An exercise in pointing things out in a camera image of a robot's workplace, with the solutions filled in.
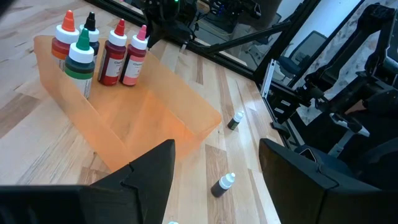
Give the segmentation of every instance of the red dye bottle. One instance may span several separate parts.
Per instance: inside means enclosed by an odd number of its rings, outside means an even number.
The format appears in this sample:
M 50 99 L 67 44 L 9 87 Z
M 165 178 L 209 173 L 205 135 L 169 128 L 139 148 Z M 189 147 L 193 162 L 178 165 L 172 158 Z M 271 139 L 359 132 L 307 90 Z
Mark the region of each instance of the red dye bottle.
M 137 83 L 139 72 L 144 63 L 148 40 L 145 39 L 147 26 L 143 25 L 131 40 L 127 47 L 127 56 L 124 60 L 120 82 L 127 86 L 134 86 Z
M 98 72 L 98 81 L 104 85 L 115 85 L 122 69 L 126 53 L 127 36 L 124 34 L 124 19 L 109 34 Z

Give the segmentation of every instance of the black bottle cap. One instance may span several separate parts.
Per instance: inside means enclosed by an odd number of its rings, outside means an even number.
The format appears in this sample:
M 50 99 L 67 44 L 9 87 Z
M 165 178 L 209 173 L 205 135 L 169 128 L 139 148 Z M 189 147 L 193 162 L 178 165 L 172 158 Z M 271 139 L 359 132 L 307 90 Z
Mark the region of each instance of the black bottle cap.
M 95 31 L 95 14 L 94 12 L 90 12 L 86 19 L 85 28 L 89 31 Z

